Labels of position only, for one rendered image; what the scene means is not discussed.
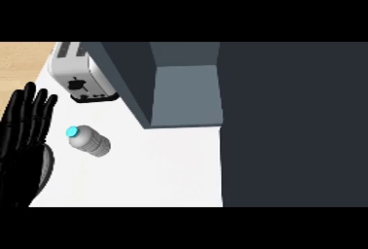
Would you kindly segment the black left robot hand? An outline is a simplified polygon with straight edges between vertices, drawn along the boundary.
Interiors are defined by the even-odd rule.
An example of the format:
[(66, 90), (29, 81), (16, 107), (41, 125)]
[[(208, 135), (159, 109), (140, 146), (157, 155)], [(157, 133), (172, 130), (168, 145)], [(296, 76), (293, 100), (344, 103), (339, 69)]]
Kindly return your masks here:
[(11, 93), (0, 120), (0, 208), (24, 208), (36, 196), (55, 102), (33, 82)]

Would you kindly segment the clear water bottle blue cap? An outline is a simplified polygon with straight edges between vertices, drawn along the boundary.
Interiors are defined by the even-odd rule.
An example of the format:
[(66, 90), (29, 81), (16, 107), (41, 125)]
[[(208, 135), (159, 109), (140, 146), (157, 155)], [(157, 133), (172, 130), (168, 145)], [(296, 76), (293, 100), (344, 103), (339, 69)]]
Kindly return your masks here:
[(66, 129), (70, 146), (94, 157), (103, 157), (110, 150), (109, 139), (88, 126), (70, 126)]

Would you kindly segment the dark grey cabinet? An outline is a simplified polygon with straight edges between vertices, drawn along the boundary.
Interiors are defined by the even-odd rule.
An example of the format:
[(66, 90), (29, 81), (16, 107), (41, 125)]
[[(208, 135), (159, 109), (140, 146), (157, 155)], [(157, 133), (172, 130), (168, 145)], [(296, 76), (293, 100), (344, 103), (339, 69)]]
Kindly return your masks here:
[(218, 126), (217, 42), (84, 42), (144, 128)]

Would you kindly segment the dark grey cabinet door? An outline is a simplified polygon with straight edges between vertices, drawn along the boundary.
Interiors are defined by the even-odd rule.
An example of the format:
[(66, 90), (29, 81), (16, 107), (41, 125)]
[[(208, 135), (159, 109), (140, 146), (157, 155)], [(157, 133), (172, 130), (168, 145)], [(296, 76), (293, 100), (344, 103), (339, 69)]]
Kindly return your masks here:
[(368, 206), (368, 43), (218, 52), (225, 206)]

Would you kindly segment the white toaster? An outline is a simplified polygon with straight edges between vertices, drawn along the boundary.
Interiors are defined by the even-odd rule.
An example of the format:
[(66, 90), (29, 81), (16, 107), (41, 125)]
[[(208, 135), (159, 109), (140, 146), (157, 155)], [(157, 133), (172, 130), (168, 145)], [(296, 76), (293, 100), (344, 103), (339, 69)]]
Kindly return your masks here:
[(47, 70), (76, 103), (113, 101), (119, 95), (79, 42), (57, 42)]

